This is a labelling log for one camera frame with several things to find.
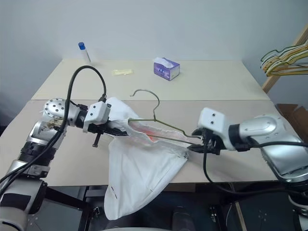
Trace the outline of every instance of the tissue box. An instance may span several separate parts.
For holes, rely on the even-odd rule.
[[[162,64],[154,62],[154,74],[157,74],[158,76],[171,81],[172,79],[174,79],[176,76],[180,74],[180,64],[173,62],[171,60],[168,60],[166,58],[163,58],[163,59],[171,63],[173,67],[168,68]]]

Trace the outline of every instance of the metal hanger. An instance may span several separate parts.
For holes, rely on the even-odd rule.
[[[184,130],[182,130],[182,129],[180,129],[180,128],[177,128],[177,127],[175,127],[175,126],[172,126],[172,125],[170,125],[170,124],[167,124],[167,123],[165,123],[165,122],[163,122],[163,121],[161,121],[161,120],[156,119],[155,109],[160,105],[160,100],[159,100],[158,96],[157,96],[154,92],[152,92],[152,91],[150,91],[150,90],[147,90],[147,89],[137,89],[137,90],[135,90],[135,92],[134,92],[131,96],[134,96],[134,95],[136,94],[136,92],[138,92],[138,91],[146,91],[146,92],[148,92],[148,93],[151,93],[153,96],[155,96],[155,97],[157,98],[158,104],[157,104],[157,106],[153,109],[153,119],[129,119],[128,121],[154,121],[154,122],[158,122],[158,123],[160,123],[160,124],[166,125],[166,126],[168,126],[168,127],[170,127],[170,128],[173,128],[173,129],[175,129],[175,130],[178,130],[178,131],[182,132],[183,135],[186,136],[186,137],[201,139],[199,136],[189,136],[189,135],[187,135],[187,134],[185,133]],[[150,135],[150,134],[147,134],[147,135],[148,135],[148,136],[152,136],[152,137],[158,137],[158,138],[162,138],[162,139],[172,140],[172,141],[179,141],[179,142],[184,142],[184,143],[189,143],[189,144],[195,144],[195,143],[191,143],[191,142],[187,142],[187,141],[182,141],[182,140],[177,140],[177,139],[172,139],[172,138],[168,138],[168,137],[161,137],[161,136],[155,136],[155,135]]]

